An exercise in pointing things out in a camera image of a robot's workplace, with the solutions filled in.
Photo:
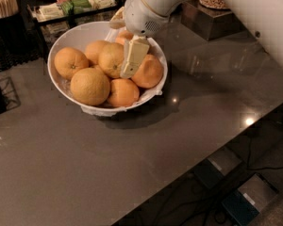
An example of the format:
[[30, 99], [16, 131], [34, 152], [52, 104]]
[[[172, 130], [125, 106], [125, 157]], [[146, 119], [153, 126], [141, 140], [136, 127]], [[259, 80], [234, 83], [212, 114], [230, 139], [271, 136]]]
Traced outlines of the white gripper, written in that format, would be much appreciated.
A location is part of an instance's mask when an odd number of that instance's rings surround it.
[[134, 34], [131, 40], [125, 41], [124, 62], [120, 71], [122, 78], [131, 78], [136, 73], [150, 49], [146, 37], [153, 37], [168, 21], [168, 17], [156, 14], [144, 0], [126, 0], [125, 7], [116, 11], [109, 26], [112, 29], [126, 27]]

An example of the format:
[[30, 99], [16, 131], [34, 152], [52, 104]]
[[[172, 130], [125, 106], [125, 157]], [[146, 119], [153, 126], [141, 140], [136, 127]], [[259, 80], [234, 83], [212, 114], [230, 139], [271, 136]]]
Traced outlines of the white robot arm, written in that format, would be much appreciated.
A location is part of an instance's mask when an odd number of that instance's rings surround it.
[[[133, 34], [125, 47], [122, 77], [133, 76], [149, 50], [146, 40], [154, 37], [169, 22], [172, 12], [186, 1], [125, 0], [109, 21], [110, 28], [124, 27]], [[222, 1], [283, 70], [283, 0]]]

